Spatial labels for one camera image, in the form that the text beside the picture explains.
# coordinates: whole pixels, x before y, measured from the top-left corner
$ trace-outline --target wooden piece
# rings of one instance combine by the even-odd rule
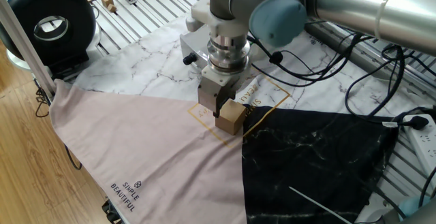
[[[102,0],[102,5],[108,9],[110,12],[116,12],[116,7],[114,4],[114,0]]]
[[[109,5],[114,5],[114,0],[102,0],[104,7],[109,7]]]
[[[215,119],[215,126],[230,135],[236,135],[243,126],[246,112],[246,107],[228,99],[219,112],[219,118]]]
[[[107,223],[104,194],[71,166],[50,118],[35,117],[36,90],[0,44],[0,223]]]
[[[112,13],[116,12],[116,7],[115,7],[115,5],[110,4],[110,5],[108,6],[108,10],[109,10],[110,12],[112,12]]]

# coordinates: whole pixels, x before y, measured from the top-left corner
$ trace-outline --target marble pattern cloth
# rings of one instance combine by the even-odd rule
[[[206,160],[204,157],[211,158],[207,159],[208,162],[228,161],[240,165],[242,147],[238,143],[242,140],[243,132],[241,130],[235,137],[229,137],[214,128],[210,112],[196,105],[200,70],[185,66],[182,62],[179,35],[185,33],[185,19],[178,18],[118,53],[94,62],[77,77],[71,90],[68,91],[57,82],[58,92],[50,107],[50,117],[59,137],[83,162],[131,223],[174,223],[178,214],[194,214],[195,206],[203,206],[210,216],[196,214],[198,219],[191,220],[184,215],[181,223],[214,223],[218,220],[218,223],[246,223],[243,198],[235,202],[237,204],[232,210],[225,205],[234,202],[234,196],[243,195],[241,168],[234,168],[230,164],[217,167],[219,164],[214,163],[207,166],[205,171],[196,170],[196,165]],[[334,56],[329,47],[307,33],[301,33],[284,49],[291,50],[314,71],[325,67]],[[256,54],[255,50],[253,47],[253,58],[258,67],[282,80],[304,83],[271,65],[265,56]],[[284,57],[282,64],[287,68],[300,73],[308,72],[290,54],[285,53]],[[347,113],[343,105],[345,92],[355,79],[363,75],[364,71],[348,63],[333,78],[306,88],[294,88],[272,83],[252,70],[250,78],[237,93],[236,100],[252,106]],[[376,78],[367,78],[356,85],[350,103],[357,113],[368,114],[386,93],[386,84]],[[417,95],[401,89],[377,115],[396,116],[421,105],[425,105],[425,102]],[[177,114],[180,114],[182,121],[175,119]],[[166,128],[169,127],[177,129],[168,133]],[[210,146],[210,143],[220,141],[223,142],[218,143],[220,147]],[[186,143],[186,147],[178,150],[181,142]],[[192,157],[190,150],[184,150],[191,147],[202,153]],[[153,172],[155,167],[167,168],[167,162],[171,163],[171,172],[180,171],[184,174],[176,174],[178,178],[175,179],[172,175],[156,175]],[[232,179],[226,176],[229,171],[232,172]],[[213,192],[216,185],[205,180],[209,179],[202,175],[205,172],[210,179],[231,181],[232,185],[228,187],[234,186],[233,190],[220,184],[220,187],[224,186],[220,196],[208,193]],[[192,182],[197,183],[193,178],[202,180],[195,187],[187,189],[186,186],[191,186]],[[141,208],[146,211],[132,214],[125,199],[119,199],[112,186],[114,182],[117,182],[117,186],[128,182],[130,186],[136,181],[149,182],[147,188],[136,189],[137,194],[147,196],[147,200],[140,198],[141,202],[144,201]],[[186,191],[193,204],[183,205],[186,199],[171,202],[170,194],[166,197],[161,195],[174,191]]]
[[[144,95],[166,97],[186,101],[197,101],[196,89],[200,83],[200,70],[185,66],[182,62],[180,34],[188,31],[185,19],[180,17],[165,27],[157,29],[138,42],[120,50],[117,54],[106,56],[76,79],[75,85],[87,91],[101,91],[127,95]],[[322,69],[334,56],[335,52],[314,37],[303,32],[294,41],[283,48],[300,57],[313,71]],[[304,80],[291,77],[270,64],[265,55],[257,54],[255,64],[269,74],[294,84],[304,84]],[[309,73],[295,57],[283,53],[282,65],[288,69]],[[316,110],[320,112],[347,113],[343,100],[348,86],[366,73],[353,63],[348,63],[341,72],[325,81],[305,88],[294,88],[275,82],[286,90],[290,97],[279,108]],[[237,101],[247,93],[251,84],[265,79],[254,69],[251,78],[246,81],[236,96]],[[350,104],[359,114],[368,114],[387,94],[387,82],[369,77],[359,82],[350,95]],[[283,92],[277,87],[273,90],[260,89],[248,101],[253,103],[262,96],[262,106],[275,106],[283,98]],[[385,108],[377,115],[396,116],[399,113],[426,104],[421,98],[406,89],[395,94]]]

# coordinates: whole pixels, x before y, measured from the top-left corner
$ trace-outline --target blue object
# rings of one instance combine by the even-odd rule
[[[404,200],[400,203],[399,208],[404,212],[407,217],[410,217],[418,210],[418,204],[420,203],[420,197],[412,197]],[[430,203],[430,197],[425,196],[422,203],[423,206]]]
[[[305,27],[306,8],[299,0],[265,0],[253,11],[249,27],[263,42],[285,46]]]

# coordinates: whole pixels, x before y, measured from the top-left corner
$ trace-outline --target small wooden cube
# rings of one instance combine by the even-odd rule
[[[219,111],[219,118],[215,118],[215,126],[230,135],[236,135],[244,124],[246,112],[246,107],[228,99]]]
[[[102,0],[102,4],[104,7],[109,7],[109,5],[115,5],[114,0]]]
[[[108,6],[108,10],[109,10],[110,12],[112,12],[112,13],[116,12],[116,7],[115,7],[115,5],[110,4],[110,5]]]

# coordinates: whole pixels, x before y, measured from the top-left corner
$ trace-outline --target table surface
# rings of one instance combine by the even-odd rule
[[[102,28],[102,40],[95,47],[96,55],[93,59],[98,59],[98,56],[104,57],[109,54],[119,53],[119,50],[126,48],[128,45],[137,42],[156,29],[189,12],[190,7],[196,1],[197,0],[137,0],[136,4],[130,5],[124,0],[114,0],[115,6],[117,7],[116,14],[110,13],[102,5],[100,0],[92,1],[91,5],[95,6],[96,11],[98,10],[99,12],[97,22]],[[94,86],[92,89],[98,90],[98,88],[98,86]],[[295,99],[288,104],[287,108],[302,108],[298,106],[297,103],[304,103],[304,92],[305,90],[303,90],[302,93],[300,91],[293,91],[292,94]],[[401,134],[395,146],[394,153],[389,160],[386,172],[379,182],[379,187],[394,201],[399,202],[405,197],[419,195],[425,178],[426,176],[422,171],[422,167],[419,164],[413,147],[408,142],[405,135]],[[360,218],[362,218],[363,221],[365,221],[366,217],[374,210],[385,208],[384,201],[374,194],[370,198],[370,203],[371,204],[365,207],[361,214]]]

